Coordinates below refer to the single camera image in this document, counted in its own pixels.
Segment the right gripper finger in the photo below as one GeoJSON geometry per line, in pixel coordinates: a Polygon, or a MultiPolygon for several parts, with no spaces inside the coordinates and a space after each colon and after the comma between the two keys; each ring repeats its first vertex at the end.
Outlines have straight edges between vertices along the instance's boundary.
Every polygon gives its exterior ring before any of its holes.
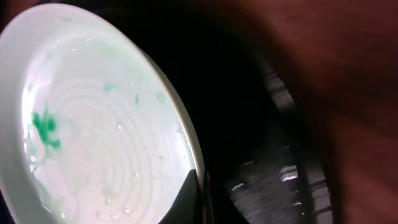
{"type": "Polygon", "coordinates": [[[197,173],[191,170],[178,192],[170,210],[159,224],[200,224],[201,198],[197,173]]]}

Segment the mint plate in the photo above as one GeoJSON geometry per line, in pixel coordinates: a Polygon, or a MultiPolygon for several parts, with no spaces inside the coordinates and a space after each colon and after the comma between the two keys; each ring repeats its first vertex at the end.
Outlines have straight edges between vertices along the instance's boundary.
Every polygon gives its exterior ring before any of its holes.
{"type": "Polygon", "coordinates": [[[102,17],[22,11],[1,33],[1,194],[16,223],[159,223],[205,166],[162,70],[102,17]]]}

